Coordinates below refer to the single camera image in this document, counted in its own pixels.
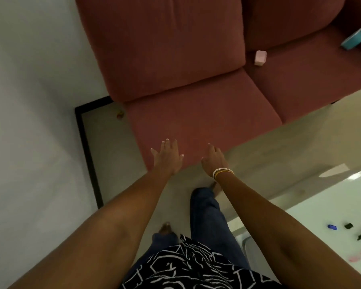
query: bangle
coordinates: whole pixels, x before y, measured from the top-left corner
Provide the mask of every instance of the bangle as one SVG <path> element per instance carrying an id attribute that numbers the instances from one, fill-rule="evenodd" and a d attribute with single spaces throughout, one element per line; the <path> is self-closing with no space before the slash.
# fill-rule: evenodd
<path id="1" fill-rule="evenodd" d="M 231 169 L 228 168 L 218 168 L 216 170 L 214 170 L 214 172 L 212 173 L 212 178 L 215 180 L 215 178 L 217 177 L 218 174 L 220 174 L 221 172 L 231 172 L 232 174 L 234 174 L 234 172 Z"/>

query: leg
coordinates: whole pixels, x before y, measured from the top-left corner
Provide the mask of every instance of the leg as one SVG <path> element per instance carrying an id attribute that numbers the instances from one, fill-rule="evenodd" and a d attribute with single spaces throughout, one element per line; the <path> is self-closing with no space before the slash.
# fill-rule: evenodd
<path id="1" fill-rule="evenodd" d="M 195 189 L 190 201 L 191 238 L 221 253 L 234 265 L 249 269 L 239 244 L 219 209 L 211 188 Z"/>
<path id="2" fill-rule="evenodd" d="M 157 254 L 158 252 L 168 248 L 172 245 L 177 245 L 179 243 L 178 236 L 172 232 L 170 224 L 164 223 L 159 233 L 152 235 L 152 244 L 140 258 L 135 262 L 131 267 L 129 272 L 123 279 L 123 282 L 128 280 L 139 267 L 152 255 Z"/>

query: red sofa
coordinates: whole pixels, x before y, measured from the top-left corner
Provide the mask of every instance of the red sofa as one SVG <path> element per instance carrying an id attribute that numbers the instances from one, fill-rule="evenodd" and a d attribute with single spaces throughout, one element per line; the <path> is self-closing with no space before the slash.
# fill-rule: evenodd
<path id="1" fill-rule="evenodd" d="M 361 0 L 77 0 L 108 92 L 144 162 L 178 139 L 184 167 L 361 89 Z M 254 66 L 256 50 L 267 61 Z"/>

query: white bangle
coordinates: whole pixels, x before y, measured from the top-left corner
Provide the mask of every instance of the white bangle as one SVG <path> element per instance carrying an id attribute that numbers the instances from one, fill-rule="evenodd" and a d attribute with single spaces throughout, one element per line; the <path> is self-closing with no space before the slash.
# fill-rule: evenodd
<path id="1" fill-rule="evenodd" d="M 212 173 L 212 178 L 213 178 L 214 180 L 215 180 L 215 178 L 214 178 L 215 174 L 216 174 L 218 171 L 220 171 L 220 170 L 227 170 L 227 171 L 230 171 L 232 174 L 234 174 L 234 172 L 233 172 L 231 169 L 224 168 L 224 167 L 222 167 L 222 168 L 217 168 L 217 169 L 214 170 L 214 172 Z"/>

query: shirt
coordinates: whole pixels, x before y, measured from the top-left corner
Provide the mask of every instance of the shirt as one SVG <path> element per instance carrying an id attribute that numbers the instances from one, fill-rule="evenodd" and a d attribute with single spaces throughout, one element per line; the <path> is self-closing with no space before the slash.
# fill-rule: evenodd
<path id="1" fill-rule="evenodd" d="M 152 255 L 124 283 L 123 289 L 257 289 L 281 284 L 251 270 L 238 267 L 220 253 L 181 235 L 178 245 Z"/>

